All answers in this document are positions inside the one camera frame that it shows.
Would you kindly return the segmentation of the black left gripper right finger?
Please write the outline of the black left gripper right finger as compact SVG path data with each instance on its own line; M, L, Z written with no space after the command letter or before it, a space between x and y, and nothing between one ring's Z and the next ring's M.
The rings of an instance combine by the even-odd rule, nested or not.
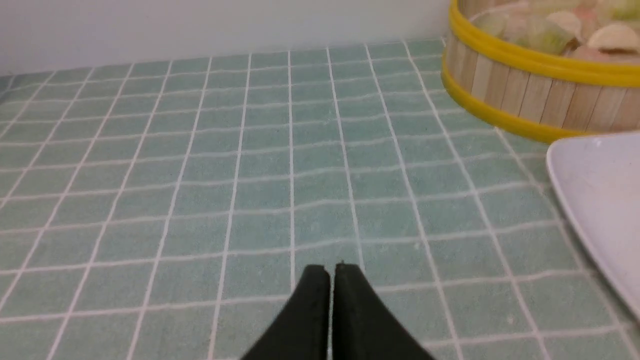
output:
M336 264L332 326L334 360L434 358L384 305L356 264Z

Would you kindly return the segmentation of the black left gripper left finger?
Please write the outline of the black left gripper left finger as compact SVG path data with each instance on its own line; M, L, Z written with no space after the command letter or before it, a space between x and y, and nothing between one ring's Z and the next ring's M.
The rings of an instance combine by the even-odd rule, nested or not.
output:
M329 339L330 275L306 265L294 292L243 360L326 360Z

